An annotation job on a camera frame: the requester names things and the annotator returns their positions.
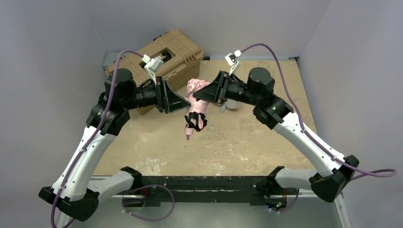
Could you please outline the pink grey umbrella case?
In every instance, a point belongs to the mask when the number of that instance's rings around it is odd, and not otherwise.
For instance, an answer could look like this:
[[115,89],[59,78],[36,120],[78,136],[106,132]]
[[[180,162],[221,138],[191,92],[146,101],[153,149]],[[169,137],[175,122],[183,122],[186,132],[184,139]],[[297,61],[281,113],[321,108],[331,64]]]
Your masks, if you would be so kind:
[[230,110],[238,110],[241,106],[241,102],[235,101],[235,100],[230,100],[228,99],[226,102],[223,103],[223,105],[220,108],[220,112],[224,113],[225,110],[230,109]]

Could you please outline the pink umbrella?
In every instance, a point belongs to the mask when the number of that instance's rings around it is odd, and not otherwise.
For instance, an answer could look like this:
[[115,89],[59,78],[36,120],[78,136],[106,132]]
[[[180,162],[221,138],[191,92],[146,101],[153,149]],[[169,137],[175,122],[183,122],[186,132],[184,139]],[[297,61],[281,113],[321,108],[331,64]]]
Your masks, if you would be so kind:
[[198,90],[209,85],[209,82],[192,78],[187,83],[186,100],[191,104],[187,108],[185,118],[185,136],[189,140],[194,131],[200,132],[207,126],[206,112],[209,102],[204,100],[197,100],[193,94]]

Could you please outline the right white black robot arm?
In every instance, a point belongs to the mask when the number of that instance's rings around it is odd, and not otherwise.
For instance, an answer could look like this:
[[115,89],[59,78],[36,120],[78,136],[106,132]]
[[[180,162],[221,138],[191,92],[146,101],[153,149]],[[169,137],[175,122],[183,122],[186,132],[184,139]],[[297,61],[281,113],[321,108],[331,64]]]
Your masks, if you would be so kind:
[[270,196],[272,190],[286,188],[313,191],[320,199],[333,202],[352,179],[359,160],[337,151],[330,154],[331,147],[304,123],[298,114],[282,98],[274,94],[275,79],[262,67],[249,71],[248,80],[240,81],[235,75],[220,71],[213,82],[193,93],[198,100],[221,103],[235,100],[253,105],[256,119],[291,142],[314,166],[314,170],[295,170],[278,166],[267,176],[263,188]]

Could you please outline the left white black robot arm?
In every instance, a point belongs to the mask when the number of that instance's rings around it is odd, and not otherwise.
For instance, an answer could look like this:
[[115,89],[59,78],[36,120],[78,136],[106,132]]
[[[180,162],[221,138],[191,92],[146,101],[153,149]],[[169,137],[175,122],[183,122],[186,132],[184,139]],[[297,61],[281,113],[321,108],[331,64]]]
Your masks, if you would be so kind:
[[39,192],[39,197],[53,209],[73,220],[86,221],[111,196],[144,188],[141,173],[130,167],[95,185],[89,184],[103,154],[130,120],[130,110],[155,106],[169,114],[191,105],[169,87],[167,80],[157,77],[137,85],[132,72],[125,68],[111,73],[105,89],[91,109],[81,141],[66,169],[52,186]]

